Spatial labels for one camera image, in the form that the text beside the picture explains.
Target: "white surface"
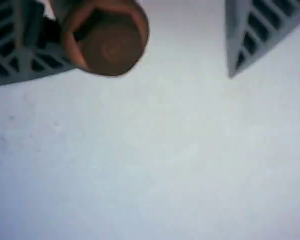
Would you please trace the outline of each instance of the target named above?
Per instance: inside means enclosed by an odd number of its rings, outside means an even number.
[[[300,28],[230,81],[223,1],[142,4],[125,78],[0,87],[0,240],[300,240]]]

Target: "white background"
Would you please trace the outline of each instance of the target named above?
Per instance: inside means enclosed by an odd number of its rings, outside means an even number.
[[[300,27],[227,79],[221,0],[143,0],[140,64],[0,87],[0,240],[300,240]]]

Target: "orange metal cap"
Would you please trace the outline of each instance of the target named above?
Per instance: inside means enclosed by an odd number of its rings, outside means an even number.
[[[79,68],[103,76],[127,73],[143,55],[149,23],[134,0],[84,0],[66,16],[62,45]]]

